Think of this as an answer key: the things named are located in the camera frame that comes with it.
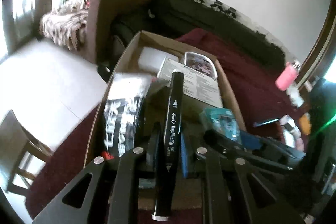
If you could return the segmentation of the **teal tissue pack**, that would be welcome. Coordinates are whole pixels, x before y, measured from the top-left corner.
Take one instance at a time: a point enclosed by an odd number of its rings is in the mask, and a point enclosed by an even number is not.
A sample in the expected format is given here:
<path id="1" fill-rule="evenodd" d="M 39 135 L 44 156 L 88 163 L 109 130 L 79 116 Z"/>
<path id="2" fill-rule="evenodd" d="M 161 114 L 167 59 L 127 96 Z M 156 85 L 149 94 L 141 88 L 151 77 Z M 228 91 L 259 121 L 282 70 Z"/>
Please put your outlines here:
<path id="1" fill-rule="evenodd" d="M 206 131 L 214 130 L 231 141 L 242 144 L 238 123 L 230 109 L 205 108 L 199 114 L 199 119 Z"/>

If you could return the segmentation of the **black marker pen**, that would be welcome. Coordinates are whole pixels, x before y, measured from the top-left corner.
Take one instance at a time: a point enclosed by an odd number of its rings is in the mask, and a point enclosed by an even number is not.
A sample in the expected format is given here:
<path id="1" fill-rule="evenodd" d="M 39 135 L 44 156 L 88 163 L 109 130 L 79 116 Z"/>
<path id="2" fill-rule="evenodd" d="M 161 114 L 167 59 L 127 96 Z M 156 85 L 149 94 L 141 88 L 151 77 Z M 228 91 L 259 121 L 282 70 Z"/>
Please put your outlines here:
<path id="1" fill-rule="evenodd" d="M 169 220 L 175 190 L 181 145 L 183 80 L 182 72 L 172 73 L 163 142 L 158 150 L 155 205 L 152 213 L 152 219 L 159 222 Z"/>

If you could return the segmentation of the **white medicine box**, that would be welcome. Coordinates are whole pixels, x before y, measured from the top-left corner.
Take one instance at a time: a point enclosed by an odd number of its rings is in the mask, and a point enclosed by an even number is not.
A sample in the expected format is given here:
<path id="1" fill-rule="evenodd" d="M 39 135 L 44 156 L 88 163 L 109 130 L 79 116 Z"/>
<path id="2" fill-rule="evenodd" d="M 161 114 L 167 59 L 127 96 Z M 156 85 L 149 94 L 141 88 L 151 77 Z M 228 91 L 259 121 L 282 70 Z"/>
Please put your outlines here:
<path id="1" fill-rule="evenodd" d="M 165 57 L 157 77 L 169 83 L 173 72 L 184 74 L 183 100 L 187 109 L 198 113 L 206 107 L 223 107 L 217 80 Z"/>

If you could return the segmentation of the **pink cartoon zipper pouch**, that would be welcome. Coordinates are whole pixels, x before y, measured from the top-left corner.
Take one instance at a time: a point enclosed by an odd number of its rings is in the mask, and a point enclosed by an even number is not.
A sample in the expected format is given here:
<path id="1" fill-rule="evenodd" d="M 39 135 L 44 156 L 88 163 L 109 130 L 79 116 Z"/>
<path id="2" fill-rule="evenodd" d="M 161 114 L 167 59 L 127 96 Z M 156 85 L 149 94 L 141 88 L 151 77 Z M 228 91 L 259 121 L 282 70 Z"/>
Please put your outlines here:
<path id="1" fill-rule="evenodd" d="M 212 79 L 218 79 L 214 63 L 205 55 L 196 52 L 186 52 L 183 56 L 182 63 Z"/>

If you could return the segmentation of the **black and white snack bag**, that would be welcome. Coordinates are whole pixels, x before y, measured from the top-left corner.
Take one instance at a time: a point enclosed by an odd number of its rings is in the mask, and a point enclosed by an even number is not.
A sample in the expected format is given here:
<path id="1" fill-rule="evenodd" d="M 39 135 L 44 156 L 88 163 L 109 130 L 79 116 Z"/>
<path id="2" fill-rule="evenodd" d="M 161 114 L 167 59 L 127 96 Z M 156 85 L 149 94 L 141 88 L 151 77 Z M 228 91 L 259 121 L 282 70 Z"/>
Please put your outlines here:
<path id="1" fill-rule="evenodd" d="M 104 147 L 113 157 L 142 142 L 143 103 L 155 77 L 147 74 L 117 73 L 113 76 L 104 107 Z"/>

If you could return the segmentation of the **dark red bedspread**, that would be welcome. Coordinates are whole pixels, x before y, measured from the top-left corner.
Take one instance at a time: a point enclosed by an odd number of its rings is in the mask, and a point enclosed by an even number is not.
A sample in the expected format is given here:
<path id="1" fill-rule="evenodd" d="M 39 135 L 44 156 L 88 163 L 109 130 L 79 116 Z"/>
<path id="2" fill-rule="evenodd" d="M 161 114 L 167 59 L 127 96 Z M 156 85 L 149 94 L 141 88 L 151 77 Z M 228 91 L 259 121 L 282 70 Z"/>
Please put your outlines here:
<path id="1" fill-rule="evenodd" d="M 273 62 L 273 65 L 269 65 L 255 60 L 231 39 L 221 39 L 201 28 L 177 38 L 177 41 L 217 57 L 231 84 L 248 132 L 274 136 L 277 133 L 275 126 L 268 125 L 257 129 L 253 127 L 253 123 L 286 114 L 294 120 L 303 116 L 305 109 L 293 106 L 288 95 L 278 90 L 274 83 L 284 69 L 283 52 L 274 44 L 261 43 L 252 47 L 262 57 Z M 76 126 L 33 182 L 25 201 L 31 218 L 35 218 L 82 170 L 96 112 L 93 109 Z"/>

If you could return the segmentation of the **cardboard box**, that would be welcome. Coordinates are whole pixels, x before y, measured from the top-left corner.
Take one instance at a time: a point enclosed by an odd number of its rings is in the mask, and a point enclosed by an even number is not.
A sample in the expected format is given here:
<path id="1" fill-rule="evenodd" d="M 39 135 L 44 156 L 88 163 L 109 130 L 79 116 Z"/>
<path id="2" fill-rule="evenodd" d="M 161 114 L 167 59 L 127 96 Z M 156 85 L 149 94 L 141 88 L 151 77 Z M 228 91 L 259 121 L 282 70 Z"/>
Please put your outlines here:
<path id="1" fill-rule="evenodd" d="M 169 39 L 164 36 L 153 34 L 151 32 L 140 31 L 130 41 L 120 59 L 118 60 L 112 75 L 108 81 L 108 87 L 103 96 L 102 102 L 98 106 L 96 116 L 94 118 L 93 126 L 91 129 L 87 150 L 85 154 L 84 164 L 88 165 L 94 157 L 99 156 L 102 152 L 106 151 L 104 147 L 104 107 L 108 90 L 113 80 L 113 76 L 117 73 L 135 73 L 135 74 L 147 74 L 155 77 L 155 81 L 152 83 L 150 90 L 148 91 L 145 102 L 143 103 L 144 110 L 144 124 L 143 124 L 143 137 L 142 142 L 138 146 L 145 146 L 149 143 L 153 125 L 155 122 L 159 122 L 162 128 L 162 132 L 165 128 L 167 105 L 169 100 L 169 86 L 170 82 L 160 80 L 157 77 L 158 71 L 164 61 L 165 57 L 158 64 L 157 69 L 147 69 L 145 66 L 139 63 L 142 52 L 145 48 L 153 48 L 169 54 L 172 54 L 180 60 L 186 52 L 196 52 L 201 55 L 207 56 L 215 65 L 218 74 L 218 85 L 222 98 L 223 107 L 230 109 L 238 123 L 238 127 L 241 130 L 245 130 L 245 122 L 240 111 L 240 107 L 236 100 L 235 94 L 232 90 L 231 84 L 224 73 L 224 70 L 214 55 L 200 50 L 196 47 L 190 46 L 185 43 L 181 43 L 177 40 Z M 186 108 L 186 103 L 182 99 L 182 124 L 191 133 L 199 135 L 202 131 L 201 122 L 199 120 L 199 114 Z M 154 177 L 157 171 L 157 158 L 154 162 L 154 170 L 151 174 L 144 176 L 146 180 L 150 180 Z"/>

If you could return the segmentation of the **white crumpled cloth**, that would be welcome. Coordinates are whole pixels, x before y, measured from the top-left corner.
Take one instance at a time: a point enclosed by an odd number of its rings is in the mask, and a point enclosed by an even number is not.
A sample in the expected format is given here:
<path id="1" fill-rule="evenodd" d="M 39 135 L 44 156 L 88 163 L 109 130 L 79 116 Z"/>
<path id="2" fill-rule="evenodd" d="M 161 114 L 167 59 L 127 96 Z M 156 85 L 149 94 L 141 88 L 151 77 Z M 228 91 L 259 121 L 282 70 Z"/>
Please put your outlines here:
<path id="1" fill-rule="evenodd" d="M 303 105 L 304 100 L 301 97 L 295 82 L 286 89 L 286 94 L 288 95 L 292 106 L 300 108 Z"/>

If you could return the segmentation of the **pink sleeved water bottle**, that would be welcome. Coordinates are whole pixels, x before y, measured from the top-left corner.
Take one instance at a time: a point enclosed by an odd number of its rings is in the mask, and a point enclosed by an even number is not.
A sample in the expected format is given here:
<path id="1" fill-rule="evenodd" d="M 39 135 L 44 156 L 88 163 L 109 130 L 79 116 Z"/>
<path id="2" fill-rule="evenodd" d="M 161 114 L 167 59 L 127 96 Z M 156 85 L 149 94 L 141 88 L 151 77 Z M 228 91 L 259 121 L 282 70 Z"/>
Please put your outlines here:
<path id="1" fill-rule="evenodd" d="M 295 79 L 299 75 L 300 70 L 301 63 L 298 60 L 295 60 L 291 63 L 287 62 L 285 69 L 275 81 L 276 87 L 281 91 L 285 91 L 288 87 L 291 86 L 292 83 L 294 83 Z"/>

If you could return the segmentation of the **black sofa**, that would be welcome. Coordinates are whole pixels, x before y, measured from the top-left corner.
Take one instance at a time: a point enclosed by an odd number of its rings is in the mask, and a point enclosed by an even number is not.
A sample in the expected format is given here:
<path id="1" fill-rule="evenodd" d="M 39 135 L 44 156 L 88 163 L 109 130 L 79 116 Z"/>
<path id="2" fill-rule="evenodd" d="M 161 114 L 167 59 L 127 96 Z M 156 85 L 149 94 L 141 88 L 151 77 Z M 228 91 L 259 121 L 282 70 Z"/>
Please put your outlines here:
<path id="1" fill-rule="evenodd" d="M 281 71 L 284 68 L 285 53 L 268 42 L 265 35 L 192 0 L 150 0 L 116 16 L 111 23 L 111 32 L 125 45 L 141 30 L 177 39 L 196 28 L 235 45 L 268 69 Z"/>

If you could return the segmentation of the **patterned blanket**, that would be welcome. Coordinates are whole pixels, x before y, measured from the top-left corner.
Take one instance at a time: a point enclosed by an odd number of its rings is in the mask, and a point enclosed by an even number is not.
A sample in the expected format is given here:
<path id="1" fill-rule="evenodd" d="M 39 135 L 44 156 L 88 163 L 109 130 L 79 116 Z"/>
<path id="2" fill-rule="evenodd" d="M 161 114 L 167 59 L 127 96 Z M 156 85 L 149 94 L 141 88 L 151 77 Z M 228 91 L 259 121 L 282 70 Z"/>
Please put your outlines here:
<path id="1" fill-rule="evenodd" d="M 80 32 L 86 28 L 89 0 L 68 0 L 41 17 L 39 33 L 56 45 L 79 51 Z"/>

